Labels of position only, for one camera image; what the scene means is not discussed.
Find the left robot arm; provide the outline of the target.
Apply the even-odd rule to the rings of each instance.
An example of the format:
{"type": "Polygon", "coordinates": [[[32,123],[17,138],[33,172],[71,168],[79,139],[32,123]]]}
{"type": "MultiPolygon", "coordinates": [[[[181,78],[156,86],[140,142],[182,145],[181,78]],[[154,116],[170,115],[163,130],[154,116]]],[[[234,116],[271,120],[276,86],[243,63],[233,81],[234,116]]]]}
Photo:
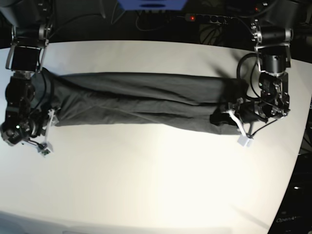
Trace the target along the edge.
{"type": "Polygon", "coordinates": [[[239,123],[267,123],[290,112],[288,73],[291,67],[291,42],[302,24],[302,16],[310,0],[227,0],[228,15],[249,23],[254,52],[244,55],[236,67],[236,78],[242,82],[243,63],[255,59],[260,72],[260,93],[251,97],[244,93],[236,100],[222,104],[210,116],[215,126],[239,123]]]}

